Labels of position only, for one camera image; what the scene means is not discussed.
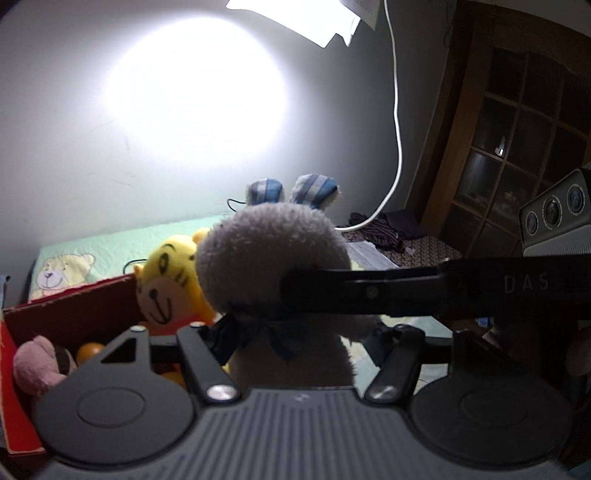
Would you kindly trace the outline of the patterned dark cloth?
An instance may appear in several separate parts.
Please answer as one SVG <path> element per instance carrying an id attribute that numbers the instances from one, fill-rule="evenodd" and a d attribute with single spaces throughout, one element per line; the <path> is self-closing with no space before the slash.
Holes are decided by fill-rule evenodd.
<path id="1" fill-rule="evenodd" d="M 437 266 L 444 260 L 457 260 L 463 255 L 433 236 L 403 240 L 398 234 L 366 234 L 363 231 L 345 232 L 348 242 L 368 241 L 394 264 L 403 268 Z"/>

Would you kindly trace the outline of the white wall paper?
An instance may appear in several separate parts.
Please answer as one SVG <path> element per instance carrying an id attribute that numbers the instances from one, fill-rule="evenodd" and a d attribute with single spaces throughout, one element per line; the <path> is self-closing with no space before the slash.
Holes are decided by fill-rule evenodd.
<path id="1" fill-rule="evenodd" d="M 226 8 L 259 14 L 325 48 L 335 36 L 351 45 L 361 22 L 375 29 L 381 1 L 229 0 Z"/>

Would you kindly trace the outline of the white bunny plush front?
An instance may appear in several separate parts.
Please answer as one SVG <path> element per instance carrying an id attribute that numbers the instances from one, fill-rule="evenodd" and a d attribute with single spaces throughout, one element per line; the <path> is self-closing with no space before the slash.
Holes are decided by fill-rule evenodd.
<path id="1" fill-rule="evenodd" d="M 229 374 L 243 391 L 257 387 L 351 387 L 355 370 L 345 339 L 359 342 L 380 319 L 322 313 L 311 295 L 280 305 L 291 270 L 351 267 L 346 241 L 325 216 L 339 194 L 331 177 L 297 178 L 290 193 L 276 179 L 249 184 L 245 207 L 212 227 L 197 247 L 197 279 L 224 319 L 235 317 L 238 347 Z"/>

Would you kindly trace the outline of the dark wooden cabinet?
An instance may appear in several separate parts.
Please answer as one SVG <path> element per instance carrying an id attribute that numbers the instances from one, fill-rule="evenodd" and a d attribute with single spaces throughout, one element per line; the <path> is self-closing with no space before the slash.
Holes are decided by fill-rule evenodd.
<path id="1" fill-rule="evenodd" d="M 519 210 L 590 161 L 590 36 L 459 1 L 408 208 L 464 256 L 520 249 Z"/>

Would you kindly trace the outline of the red cardboard box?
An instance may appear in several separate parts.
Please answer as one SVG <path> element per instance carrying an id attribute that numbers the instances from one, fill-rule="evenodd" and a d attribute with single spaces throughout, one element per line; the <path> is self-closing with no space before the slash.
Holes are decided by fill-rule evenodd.
<path id="1" fill-rule="evenodd" d="M 13 356 L 22 343 L 42 335 L 74 354 L 89 342 L 106 345 L 142 320 L 131 274 L 6 309 L 1 321 L 1 420 L 7 451 L 44 451 L 13 382 Z"/>

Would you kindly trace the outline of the yellow tiger plush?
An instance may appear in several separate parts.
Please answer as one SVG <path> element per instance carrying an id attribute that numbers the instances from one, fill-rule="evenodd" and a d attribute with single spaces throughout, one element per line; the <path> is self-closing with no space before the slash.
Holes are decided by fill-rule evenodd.
<path id="1" fill-rule="evenodd" d="M 216 312 L 205 300 L 195 270 L 197 247 L 209 229 L 171 235 L 134 267 L 136 299 L 142 325 L 152 336 L 173 335 L 192 322 L 211 326 Z"/>

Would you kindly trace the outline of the mauve teddy bear plush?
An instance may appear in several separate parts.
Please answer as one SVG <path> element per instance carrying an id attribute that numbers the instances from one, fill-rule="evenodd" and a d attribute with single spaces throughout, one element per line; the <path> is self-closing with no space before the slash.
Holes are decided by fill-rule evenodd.
<path id="1" fill-rule="evenodd" d="M 13 357 L 13 379 L 27 395 L 39 398 L 77 368 L 68 350 L 37 335 L 23 343 Z"/>

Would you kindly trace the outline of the printed paper sheet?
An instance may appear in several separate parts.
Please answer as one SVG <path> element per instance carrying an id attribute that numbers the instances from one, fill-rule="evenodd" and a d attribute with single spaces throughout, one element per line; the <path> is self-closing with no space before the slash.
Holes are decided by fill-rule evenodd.
<path id="1" fill-rule="evenodd" d="M 349 242 L 346 248 L 355 269 L 376 271 L 399 269 L 397 264 L 382 254 L 371 242 Z"/>

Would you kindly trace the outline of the dark striped clothing pile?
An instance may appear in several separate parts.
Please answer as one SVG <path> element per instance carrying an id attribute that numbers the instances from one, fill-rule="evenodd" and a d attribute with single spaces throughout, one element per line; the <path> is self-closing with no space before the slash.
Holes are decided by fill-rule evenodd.
<path id="1" fill-rule="evenodd" d="M 427 235 L 425 229 L 408 210 L 380 213 L 369 225 L 356 230 L 363 238 L 384 251 L 404 253 L 410 241 Z"/>

